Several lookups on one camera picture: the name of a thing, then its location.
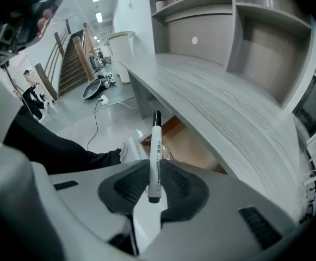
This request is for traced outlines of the spare hand-held gripper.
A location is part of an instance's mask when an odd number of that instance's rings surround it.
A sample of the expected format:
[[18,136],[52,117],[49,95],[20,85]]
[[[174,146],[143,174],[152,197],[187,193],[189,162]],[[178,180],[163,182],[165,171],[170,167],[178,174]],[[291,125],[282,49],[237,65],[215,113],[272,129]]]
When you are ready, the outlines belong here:
[[100,78],[100,81],[101,81],[101,86],[106,89],[111,88],[116,85],[116,81],[114,80],[113,75],[111,73]]

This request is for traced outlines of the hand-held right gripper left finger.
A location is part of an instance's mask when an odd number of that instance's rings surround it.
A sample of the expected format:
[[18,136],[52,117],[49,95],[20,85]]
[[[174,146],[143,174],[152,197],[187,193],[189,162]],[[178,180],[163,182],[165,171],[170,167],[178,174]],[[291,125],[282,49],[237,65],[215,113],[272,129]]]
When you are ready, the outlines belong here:
[[76,182],[57,192],[71,213],[105,241],[132,232],[133,209],[148,185],[148,160],[50,175],[52,184]]

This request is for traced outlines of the black marker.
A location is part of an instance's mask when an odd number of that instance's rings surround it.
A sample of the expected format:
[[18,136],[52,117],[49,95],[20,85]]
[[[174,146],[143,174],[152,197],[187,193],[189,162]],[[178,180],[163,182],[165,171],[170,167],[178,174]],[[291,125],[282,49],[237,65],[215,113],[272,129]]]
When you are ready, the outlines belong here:
[[150,169],[147,197],[149,203],[159,203],[162,196],[162,185],[160,176],[160,161],[162,159],[162,127],[161,113],[155,111],[153,114],[153,127],[150,147]]

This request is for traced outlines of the wooden shelf unit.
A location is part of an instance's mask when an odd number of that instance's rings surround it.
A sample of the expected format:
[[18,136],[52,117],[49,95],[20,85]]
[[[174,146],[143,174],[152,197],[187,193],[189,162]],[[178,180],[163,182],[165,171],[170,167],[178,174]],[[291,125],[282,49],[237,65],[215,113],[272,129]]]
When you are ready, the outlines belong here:
[[[294,110],[316,67],[316,21],[297,0],[149,0],[156,53],[206,59]],[[166,6],[156,11],[156,1]],[[193,45],[196,36],[198,43]]]

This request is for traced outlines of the brown wooden staircase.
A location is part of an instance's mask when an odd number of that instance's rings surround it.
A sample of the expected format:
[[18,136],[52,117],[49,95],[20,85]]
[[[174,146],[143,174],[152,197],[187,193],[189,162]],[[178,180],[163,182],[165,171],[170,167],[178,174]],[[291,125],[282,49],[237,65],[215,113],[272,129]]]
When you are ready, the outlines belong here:
[[90,57],[96,55],[86,23],[82,30],[72,34],[66,20],[65,28],[61,33],[54,33],[54,38],[55,43],[46,64],[35,65],[37,79],[52,103],[81,84],[95,79]]

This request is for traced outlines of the person's left hand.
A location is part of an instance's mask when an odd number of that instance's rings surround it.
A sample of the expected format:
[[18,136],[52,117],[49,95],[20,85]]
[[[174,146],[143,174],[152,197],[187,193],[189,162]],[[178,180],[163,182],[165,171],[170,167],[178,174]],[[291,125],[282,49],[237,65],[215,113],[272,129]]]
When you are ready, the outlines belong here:
[[48,8],[43,11],[42,18],[38,20],[36,36],[41,38],[53,16],[52,9]]

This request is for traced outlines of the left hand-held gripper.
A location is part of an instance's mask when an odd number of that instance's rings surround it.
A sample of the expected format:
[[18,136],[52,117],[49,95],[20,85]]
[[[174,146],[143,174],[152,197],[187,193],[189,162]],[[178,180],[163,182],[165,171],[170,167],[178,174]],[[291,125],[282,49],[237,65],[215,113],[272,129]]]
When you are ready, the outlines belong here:
[[42,10],[61,1],[14,0],[8,3],[0,17],[0,65],[37,42],[42,35],[38,25]]

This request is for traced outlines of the black office chair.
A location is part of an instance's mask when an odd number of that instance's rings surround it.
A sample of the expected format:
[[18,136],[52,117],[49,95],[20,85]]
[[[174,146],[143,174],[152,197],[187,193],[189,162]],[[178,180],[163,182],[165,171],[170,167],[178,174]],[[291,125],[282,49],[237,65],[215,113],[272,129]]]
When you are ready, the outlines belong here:
[[90,60],[91,67],[93,68],[93,71],[94,72],[99,71],[100,66],[99,66],[99,62],[98,62],[97,58],[94,57],[93,55],[89,55],[89,60]]

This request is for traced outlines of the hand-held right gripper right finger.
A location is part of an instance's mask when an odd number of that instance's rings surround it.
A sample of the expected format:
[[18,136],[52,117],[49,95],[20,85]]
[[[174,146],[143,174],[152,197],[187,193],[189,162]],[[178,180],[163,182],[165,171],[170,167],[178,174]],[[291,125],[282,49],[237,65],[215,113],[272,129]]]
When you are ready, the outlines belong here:
[[276,204],[233,177],[161,162],[168,207],[146,261],[247,261],[272,258],[295,228]]

